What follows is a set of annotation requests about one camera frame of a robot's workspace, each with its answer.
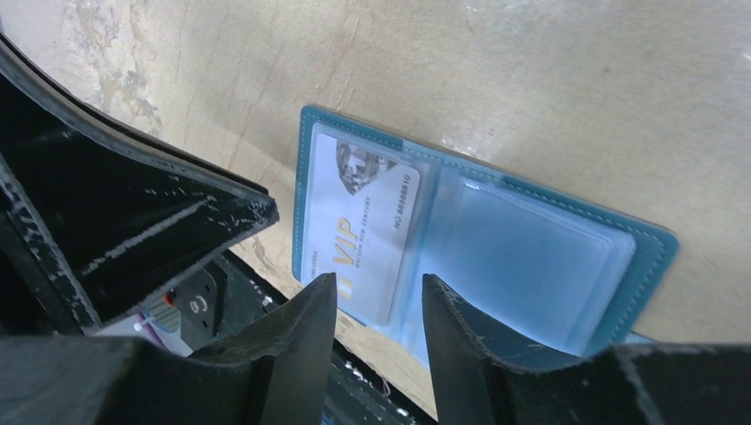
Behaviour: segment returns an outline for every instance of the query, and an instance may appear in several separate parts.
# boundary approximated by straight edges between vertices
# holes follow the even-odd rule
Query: card holder
[[[293,271],[427,364],[423,274],[586,356],[623,340],[677,253],[668,230],[314,106],[301,115]]]

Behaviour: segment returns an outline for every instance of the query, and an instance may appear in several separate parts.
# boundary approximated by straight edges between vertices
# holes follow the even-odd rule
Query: stitching
[[[578,208],[578,207],[575,207],[573,205],[565,204],[565,203],[563,203],[563,202],[561,202],[561,201],[559,201],[557,199],[552,199],[550,197],[546,197],[545,195],[541,195],[541,194],[539,194],[537,192],[532,192],[531,190],[522,188],[520,186],[511,184],[509,182],[504,182],[503,180],[501,180],[498,177],[495,177],[493,175],[477,171],[477,170],[469,168],[467,166],[463,166],[463,165],[460,165],[460,164],[454,164],[454,163],[446,161],[443,158],[440,158],[440,157],[437,157],[437,156],[434,156],[434,155],[430,155],[430,154],[427,154],[425,152],[416,151],[416,150],[411,149],[409,147],[401,147],[401,146],[398,146],[396,143],[391,143],[391,142],[388,142],[388,141],[385,141],[385,140],[382,140],[382,139],[375,138],[372,135],[367,135],[367,134],[362,133],[362,132],[360,132],[358,130],[355,130],[353,128],[345,127],[345,126],[343,126],[343,125],[341,125],[341,124],[339,124],[337,122],[334,122],[332,120],[328,120],[328,119],[323,118],[321,116],[313,115],[311,113],[306,113],[306,114],[303,115],[302,128],[304,130],[307,130],[307,128],[308,128],[308,126],[307,126],[306,123],[307,123],[307,119],[309,119],[309,118],[317,118],[318,120],[323,121],[323,122],[329,124],[330,126],[333,126],[335,128],[338,128],[338,129],[343,130],[343,131],[348,132],[348,133],[354,133],[355,135],[358,135],[360,137],[366,138],[366,139],[368,139],[368,140],[370,140],[372,142],[378,143],[378,144],[385,144],[385,145],[391,146],[392,148],[397,149],[397,150],[398,149],[402,149],[403,151],[411,152],[411,153],[419,155],[419,156],[421,156],[423,158],[428,158],[428,159],[432,159],[432,160],[435,160],[435,161],[439,161],[439,162],[441,162],[441,163],[443,163],[443,164],[445,164],[447,166],[453,167],[453,168],[460,168],[461,170],[463,170],[466,173],[478,175],[480,177],[483,177],[485,179],[488,179],[488,180],[491,180],[493,182],[496,182],[497,184],[505,186],[507,188],[511,188],[511,189],[515,189],[517,191],[524,192],[524,193],[526,193],[529,196],[532,196],[532,197],[535,197],[537,199],[543,200],[543,201],[545,201],[545,202],[547,202],[549,204],[558,205],[559,207],[561,207],[563,209],[566,209],[566,210],[569,210],[569,211],[571,211],[573,213],[577,213],[578,215],[584,215],[584,216],[590,217],[591,219],[593,219],[595,221],[598,221],[600,223],[607,223],[608,225],[610,225],[612,227],[621,228],[621,229],[624,229],[624,230],[626,230],[626,231],[628,231],[630,233],[636,233],[636,234],[640,234],[640,235],[643,235],[643,236],[651,237],[652,239],[654,239],[655,241],[657,241],[657,243],[660,245],[660,252],[657,254],[657,258],[654,260],[654,263],[649,268],[649,270],[645,274],[645,276],[642,279],[642,281],[639,283],[639,287],[637,288],[636,294],[633,296],[633,298],[631,299],[631,302],[626,307],[626,311],[623,313],[623,315],[619,319],[618,323],[616,324],[616,328],[613,330],[613,332],[608,337],[608,342],[609,343],[613,342],[616,339],[616,335],[621,331],[621,329],[625,325],[626,321],[628,319],[630,319],[631,314],[633,313],[633,310],[636,307],[636,304],[644,296],[644,292],[646,290],[646,285],[652,281],[652,279],[654,278],[654,275],[655,275],[655,270],[657,269],[657,267],[659,267],[662,264],[662,262],[665,259],[665,252],[667,250],[667,248],[665,246],[665,243],[663,243],[662,240],[660,240],[659,237],[657,237],[657,236],[655,236],[655,235],[653,235],[651,233],[647,233],[647,232],[645,232],[643,230],[639,230],[637,228],[633,228],[631,226],[624,225],[623,223],[612,221],[611,219],[607,219],[605,217],[602,217],[601,215],[598,215],[598,214],[595,214],[595,213],[592,213],[592,212],[589,212],[589,211],[585,211],[585,210],[583,210],[581,208]],[[307,138],[305,137],[305,135],[303,134],[303,135],[301,135],[301,137],[303,137],[302,142],[305,143],[305,144],[307,144]],[[304,166],[303,162],[304,161],[300,161],[300,160],[298,161],[298,175],[302,174],[302,168]],[[298,179],[298,181],[297,181],[297,195],[296,195],[297,205],[300,205],[300,198],[302,197],[302,193],[303,193],[302,192],[302,180]],[[300,215],[301,214],[297,214],[297,213],[295,214],[295,239],[296,239],[296,243],[293,244],[294,245],[293,256],[294,256],[294,259],[295,259],[295,265],[296,265],[296,267],[297,267],[297,264],[299,264],[299,262],[300,262],[300,257],[299,257],[299,255],[300,255],[299,254],[299,245],[300,245],[300,243],[297,243],[297,242],[301,242],[302,241],[302,235],[301,235],[302,229],[299,226]]]

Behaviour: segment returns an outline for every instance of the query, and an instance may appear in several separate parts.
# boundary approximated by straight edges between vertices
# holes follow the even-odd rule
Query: diamond image
[[[384,159],[349,143],[337,141],[339,179],[350,195],[374,182],[379,174],[391,170],[396,162]]]

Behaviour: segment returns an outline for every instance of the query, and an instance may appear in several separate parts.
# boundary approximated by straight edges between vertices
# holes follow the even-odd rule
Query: table surface
[[[748,2],[0,0],[0,19],[76,96],[267,186],[280,223],[234,250],[288,296],[298,116],[320,104],[672,229],[635,330],[751,340]],[[435,414],[406,351],[341,315],[337,336]]]

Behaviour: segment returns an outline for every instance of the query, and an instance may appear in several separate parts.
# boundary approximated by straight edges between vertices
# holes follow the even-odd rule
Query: card
[[[337,273],[339,307],[385,325],[420,174],[332,135],[313,139],[310,158],[300,277]]]

